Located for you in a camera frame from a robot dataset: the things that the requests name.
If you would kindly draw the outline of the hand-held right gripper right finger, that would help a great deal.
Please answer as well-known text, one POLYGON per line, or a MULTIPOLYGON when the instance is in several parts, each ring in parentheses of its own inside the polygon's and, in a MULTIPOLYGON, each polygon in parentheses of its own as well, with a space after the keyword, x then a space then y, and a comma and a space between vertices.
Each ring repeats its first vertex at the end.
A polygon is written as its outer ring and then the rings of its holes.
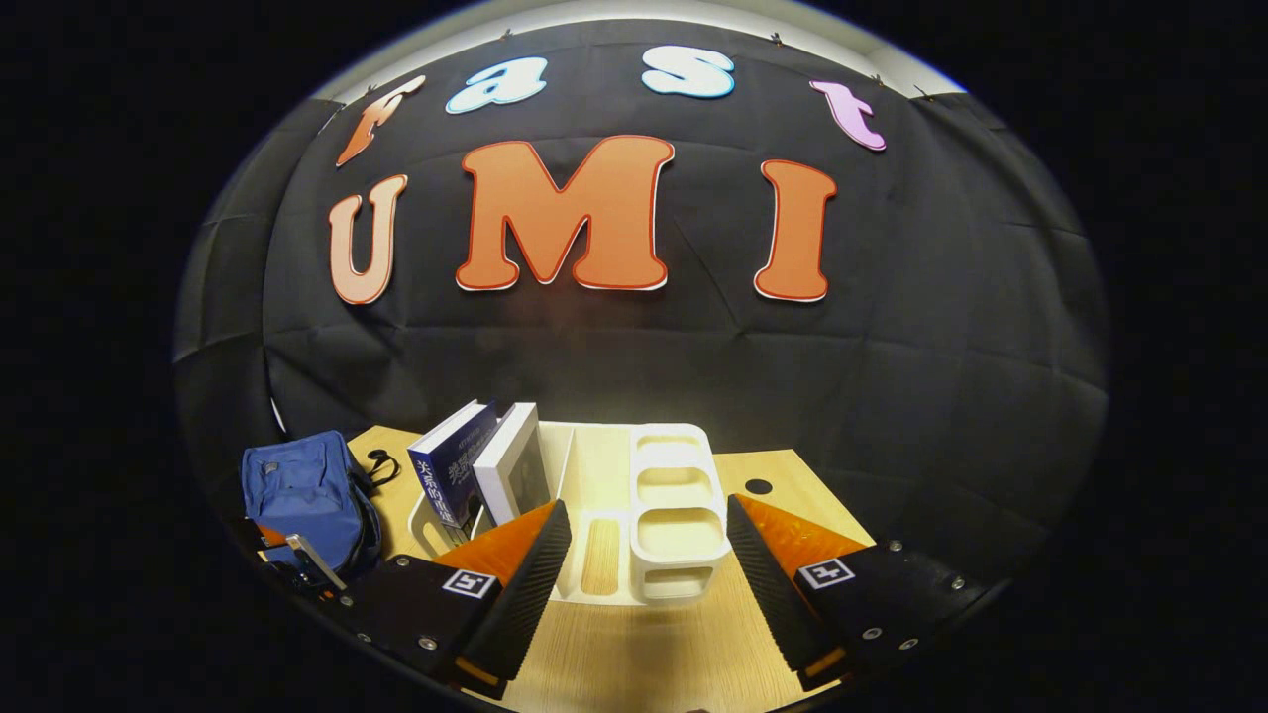
POLYGON ((727 535, 806 693, 889 672, 997 599, 995 584, 902 542, 864 546, 742 494, 728 499, 727 535))

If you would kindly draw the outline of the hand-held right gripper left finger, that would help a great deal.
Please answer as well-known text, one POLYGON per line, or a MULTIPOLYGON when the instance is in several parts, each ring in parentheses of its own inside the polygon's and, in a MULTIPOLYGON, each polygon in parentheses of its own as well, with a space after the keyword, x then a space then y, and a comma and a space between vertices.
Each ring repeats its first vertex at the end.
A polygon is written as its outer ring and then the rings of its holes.
POLYGON ((328 617, 440 685, 495 700, 519 676, 571 549, 553 500, 437 559, 398 556, 345 587, 322 587, 328 617))

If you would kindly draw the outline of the blue schoolbag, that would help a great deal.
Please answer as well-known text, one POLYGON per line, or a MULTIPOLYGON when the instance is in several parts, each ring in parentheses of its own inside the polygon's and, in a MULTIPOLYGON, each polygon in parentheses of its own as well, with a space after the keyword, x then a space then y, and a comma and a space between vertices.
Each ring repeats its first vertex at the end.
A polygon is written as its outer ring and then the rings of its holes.
POLYGON ((377 568, 383 525, 372 494, 397 478, 399 463, 372 450, 379 481, 354 461, 341 433, 320 433, 243 450, 238 469, 245 518, 281 535, 303 535, 346 584, 377 568))

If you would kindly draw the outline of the white bookshelf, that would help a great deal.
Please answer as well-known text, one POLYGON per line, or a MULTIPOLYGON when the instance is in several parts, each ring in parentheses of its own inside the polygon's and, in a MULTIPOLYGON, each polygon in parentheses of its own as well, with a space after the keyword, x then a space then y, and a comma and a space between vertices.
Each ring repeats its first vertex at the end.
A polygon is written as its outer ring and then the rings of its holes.
POLYGON ((706 433, 685 422, 557 421, 543 421, 539 433, 574 535, 552 600, 700 600, 730 551, 727 496, 706 433))

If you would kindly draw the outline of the white cover book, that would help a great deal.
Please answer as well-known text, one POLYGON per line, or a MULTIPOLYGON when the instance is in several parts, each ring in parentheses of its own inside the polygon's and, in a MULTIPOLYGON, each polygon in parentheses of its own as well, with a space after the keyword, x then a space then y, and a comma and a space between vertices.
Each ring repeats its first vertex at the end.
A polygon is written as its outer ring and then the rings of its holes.
POLYGON ((476 480, 493 527, 507 524, 554 499, 539 425, 535 403, 514 403, 476 458, 476 480))

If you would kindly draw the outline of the dark cover book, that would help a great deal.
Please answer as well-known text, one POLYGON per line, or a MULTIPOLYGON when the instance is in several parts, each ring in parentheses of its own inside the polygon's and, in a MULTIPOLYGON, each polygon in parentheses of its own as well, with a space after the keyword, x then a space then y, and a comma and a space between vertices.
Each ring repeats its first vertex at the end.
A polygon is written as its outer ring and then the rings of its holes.
POLYGON ((476 400, 408 447, 411 463, 439 521, 456 538, 467 538, 476 518, 476 461, 501 424, 495 403, 476 400))

